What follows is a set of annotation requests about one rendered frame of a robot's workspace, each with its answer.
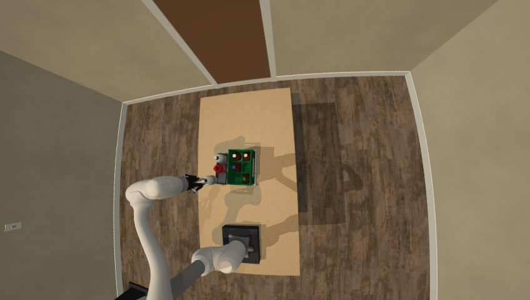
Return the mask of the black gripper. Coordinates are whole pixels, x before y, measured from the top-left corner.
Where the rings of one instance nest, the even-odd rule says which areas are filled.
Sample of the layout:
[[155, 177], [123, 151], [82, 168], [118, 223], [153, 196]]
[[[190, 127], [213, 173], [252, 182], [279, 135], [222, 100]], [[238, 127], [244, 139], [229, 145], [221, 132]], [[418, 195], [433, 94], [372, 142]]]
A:
[[[193, 190], [194, 193], [196, 193], [198, 190], [200, 190], [203, 187], [203, 185], [207, 184], [207, 182], [195, 183], [195, 182], [203, 180], [204, 178], [199, 178], [199, 177], [197, 178], [197, 176], [192, 176], [188, 174], [185, 174], [183, 177], [185, 177], [189, 183], [187, 191]], [[197, 188], [194, 189], [194, 187], [197, 187]]]

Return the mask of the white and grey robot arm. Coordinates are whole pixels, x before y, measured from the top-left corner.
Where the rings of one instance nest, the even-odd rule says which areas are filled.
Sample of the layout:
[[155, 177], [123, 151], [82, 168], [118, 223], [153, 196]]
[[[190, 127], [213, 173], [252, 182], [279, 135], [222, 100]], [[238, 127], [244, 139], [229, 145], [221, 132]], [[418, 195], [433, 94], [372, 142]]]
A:
[[151, 270], [148, 294], [137, 300], [176, 300], [200, 276], [215, 269], [232, 273], [244, 257], [249, 257], [248, 251], [254, 251], [249, 246], [249, 237], [230, 234], [229, 244], [198, 249], [192, 255], [191, 264], [170, 280], [165, 255], [148, 223], [148, 211], [155, 200], [184, 193], [188, 186], [185, 177], [159, 176], [135, 182], [126, 190], [126, 198], [134, 209], [136, 231]]

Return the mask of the white bottle with grey label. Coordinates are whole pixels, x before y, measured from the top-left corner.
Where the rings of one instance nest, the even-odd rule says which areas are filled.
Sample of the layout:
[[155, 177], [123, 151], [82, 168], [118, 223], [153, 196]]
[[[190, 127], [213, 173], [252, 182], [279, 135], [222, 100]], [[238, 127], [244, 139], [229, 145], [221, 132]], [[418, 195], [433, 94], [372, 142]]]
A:
[[217, 163], [225, 163], [226, 162], [226, 156], [222, 155], [222, 154], [217, 154], [217, 155], [214, 156], [214, 160]]
[[203, 180], [201, 180], [202, 183], [207, 182], [205, 186], [210, 186], [213, 184], [216, 184], [217, 178], [214, 175], [205, 176]]

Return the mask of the red bottle with pale label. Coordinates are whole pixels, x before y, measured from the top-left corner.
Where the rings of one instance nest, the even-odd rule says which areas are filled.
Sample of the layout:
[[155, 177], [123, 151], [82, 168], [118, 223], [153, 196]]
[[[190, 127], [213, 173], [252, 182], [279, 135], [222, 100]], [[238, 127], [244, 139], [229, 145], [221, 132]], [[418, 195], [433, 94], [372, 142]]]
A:
[[[217, 167], [215, 167], [215, 166], [217, 166]], [[214, 169], [215, 172], [217, 172], [217, 173], [224, 173], [224, 172], [226, 171], [226, 166], [223, 165], [223, 164], [217, 164], [217, 165], [215, 165], [215, 166], [214, 166], [213, 169]]]

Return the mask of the brown bottle with blue cap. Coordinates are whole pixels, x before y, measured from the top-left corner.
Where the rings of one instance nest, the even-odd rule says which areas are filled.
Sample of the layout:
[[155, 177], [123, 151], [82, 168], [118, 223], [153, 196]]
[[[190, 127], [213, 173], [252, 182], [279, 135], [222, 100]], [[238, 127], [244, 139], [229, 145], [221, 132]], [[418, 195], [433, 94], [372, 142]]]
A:
[[241, 163], [234, 163], [232, 165], [232, 170], [235, 172], [241, 172], [242, 164]]

